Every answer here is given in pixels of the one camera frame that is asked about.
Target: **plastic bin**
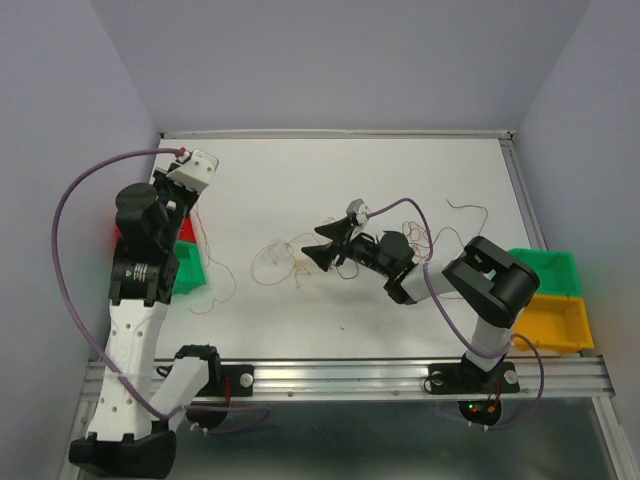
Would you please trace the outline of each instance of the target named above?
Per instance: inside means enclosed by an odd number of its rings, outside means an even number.
[[[537,348],[560,354],[593,348],[587,310],[580,297],[535,294],[516,323],[515,332],[527,337]],[[520,350],[529,350],[520,339],[515,339],[515,345]]]
[[[180,260],[180,268],[173,285],[173,294],[186,295],[192,290],[206,285],[207,278],[200,261],[198,245],[178,240],[174,251],[178,260]]]
[[[514,248],[509,253],[538,274],[540,288],[537,293],[582,297],[582,287],[571,253],[523,248]]]

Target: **orange bin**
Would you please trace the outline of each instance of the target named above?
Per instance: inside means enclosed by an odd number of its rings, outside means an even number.
[[[587,309],[582,297],[535,294],[516,323],[520,333],[540,349],[560,354],[593,348]],[[529,350],[516,338],[520,350]]]

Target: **gray wall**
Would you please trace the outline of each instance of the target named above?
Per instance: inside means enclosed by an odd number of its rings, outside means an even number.
[[[92,0],[161,131],[514,128],[587,0]]]
[[[55,202],[99,159],[158,140],[88,2],[3,1],[0,58],[0,478],[53,479],[88,358],[54,282]],[[108,325],[114,195],[148,172],[99,174],[64,216],[64,270],[94,331]]]
[[[575,253],[640,459],[640,2],[594,0],[517,135],[548,247]]]

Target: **white tabletop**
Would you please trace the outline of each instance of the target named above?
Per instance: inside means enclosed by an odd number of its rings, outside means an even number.
[[[277,239],[311,232],[328,217],[340,219],[349,202],[362,198],[372,210],[401,197],[421,205],[431,229],[454,227],[466,243],[483,221],[479,209],[447,205],[478,204],[489,211],[483,229],[502,248],[530,246],[502,152],[492,139],[242,139],[163,140],[161,147],[198,148],[220,159],[213,184],[198,210],[211,256],[227,265],[237,281],[235,296],[224,300],[233,282],[221,266],[209,264],[208,285],[173,297],[162,328],[157,358],[172,358],[186,344],[218,347],[225,358],[402,358],[459,356],[464,348],[449,331],[431,300],[396,305],[382,286],[385,279],[364,268],[353,280],[324,273],[308,262],[298,275],[275,286],[251,276],[254,256]],[[156,166],[166,168],[164,155]],[[369,222],[367,232],[400,230],[419,218],[410,205]],[[204,258],[204,239],[194,215]],[[307,235],[295,244],[315,244]],[[451,231],[434,249],[434,259],[461,251]],[[256,277],[269,283],[282,278],[293,260],[270,248],[256,263]],[[345,265],[345,276],[355,272]],[[454,321],[471,336],[476,315],[464,301],[446,300]]]

